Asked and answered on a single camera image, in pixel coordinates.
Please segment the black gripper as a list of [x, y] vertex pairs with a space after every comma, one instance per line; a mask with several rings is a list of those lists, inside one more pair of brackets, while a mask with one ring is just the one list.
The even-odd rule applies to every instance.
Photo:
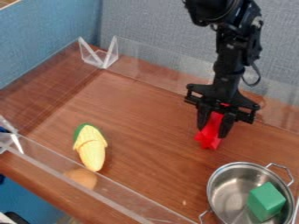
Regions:
[[203, 130], [211, 118], [211, 111], [224, 114], [219, 125], [219, 138], [229, 133], [235, 121], [252, 123], [260, 106], [251, 101], [236, 89], [231, 89], [232, 96], [224, 95], [213, 85], [188, 84], [184, 97], [189, 104], [205, 104], [197, 108], [197, 128]]

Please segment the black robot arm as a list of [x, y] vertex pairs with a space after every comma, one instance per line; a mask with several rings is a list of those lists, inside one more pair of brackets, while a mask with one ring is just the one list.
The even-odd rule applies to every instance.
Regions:
[[211, 114], [223, 115], [216, 131], [225, 137], [233, 123], [252, 123], [260, 106], [239, 92], [247, 67], [255, 67], [261, 52], [263, 18], [255, 0], [183, 0], [191, 21], [216, 32], [213, 81], [209, 85], [188, 84], [185, 101], [197, 109], [197, 128]]

